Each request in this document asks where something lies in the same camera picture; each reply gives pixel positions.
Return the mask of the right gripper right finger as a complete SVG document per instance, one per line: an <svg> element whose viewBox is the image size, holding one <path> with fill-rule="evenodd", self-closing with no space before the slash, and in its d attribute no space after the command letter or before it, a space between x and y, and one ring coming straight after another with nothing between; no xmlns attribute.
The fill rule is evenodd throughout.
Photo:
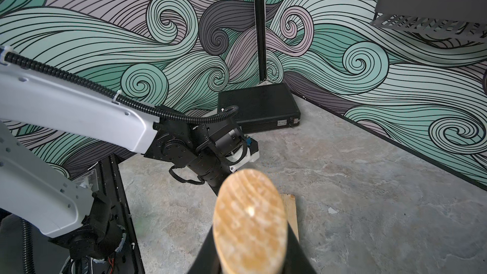
<svg viewBox="0 0 487 274"><path fill-rule="evenodd" d="M316 273L308 258L304 254L300 243L290 225L288 225L287 250L283 266L284 274L312 274Z"/></svg>

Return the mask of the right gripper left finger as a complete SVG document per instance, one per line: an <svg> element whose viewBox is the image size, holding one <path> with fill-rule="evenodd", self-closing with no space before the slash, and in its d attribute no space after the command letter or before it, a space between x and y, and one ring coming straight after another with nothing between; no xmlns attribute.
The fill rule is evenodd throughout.
<svg viewBox="0 0 487 274"><path fill-rule="evenodd" d="M222 274L221 264L214 243L213 227L210 227L208 235L200 248L200 251L187 271L187 274Z"/></svg>

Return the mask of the wooden handle claw hammer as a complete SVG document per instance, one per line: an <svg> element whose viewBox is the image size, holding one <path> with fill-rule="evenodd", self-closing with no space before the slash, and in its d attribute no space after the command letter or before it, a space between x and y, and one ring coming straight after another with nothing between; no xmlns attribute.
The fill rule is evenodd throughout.
<svg viewBox="0 0 487 274"><path fill-rule="evenodd" d="M288 221L283 200L264 173L243 169L219 189L213 237L223 273L281 273Z"/></svg>

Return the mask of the wooden board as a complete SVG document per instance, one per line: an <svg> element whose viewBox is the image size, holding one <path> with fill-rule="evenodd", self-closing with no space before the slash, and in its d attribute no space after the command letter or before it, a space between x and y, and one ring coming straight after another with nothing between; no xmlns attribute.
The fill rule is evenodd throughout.
<svg viewBox="0 0 487 274"><path fill-rule="evenodd" d="M281 194L280 196L284 203L288 223L290 224L290 227L294 232L295 237L299 241L298 214L295 196L291 194Z"/></svg>

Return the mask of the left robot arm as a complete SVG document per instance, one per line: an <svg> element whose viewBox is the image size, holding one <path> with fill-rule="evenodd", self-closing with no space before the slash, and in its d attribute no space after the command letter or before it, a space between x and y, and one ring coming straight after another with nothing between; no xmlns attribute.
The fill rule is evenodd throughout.
<svg viewBox="0 0 487 274"><path fill-rule="evenodd" d="M192 117L142 104L86 78L1 48L1 120L34 124L113 143L187 167L218 192L259 157L231 106ZM69 251L56 273L143 273L118 162L95 166L93 186L76 183L34 155L1 125L1 209L20 218L24 273L34 273L32 231Z"/></svg>

